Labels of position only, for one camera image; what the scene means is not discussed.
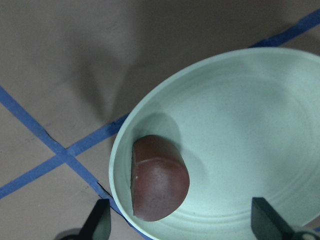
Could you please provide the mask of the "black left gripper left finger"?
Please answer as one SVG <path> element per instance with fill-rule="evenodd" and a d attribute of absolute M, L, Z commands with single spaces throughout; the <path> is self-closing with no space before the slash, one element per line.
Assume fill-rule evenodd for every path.
<path fill-rule="evenodd" d="M 82 226 L 78 240 L 108 240 L 111 234 L 111 207 L 108 199 L 99 199 Z"/>

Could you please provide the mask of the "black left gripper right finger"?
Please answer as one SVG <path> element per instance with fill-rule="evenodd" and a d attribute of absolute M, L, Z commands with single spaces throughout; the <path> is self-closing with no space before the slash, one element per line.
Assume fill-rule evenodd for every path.
<path fill-rule="evenodd" d="M 251 230 L 257 240 L 300 239 L 300 234 L 263 197 L 251 200 Z"/>

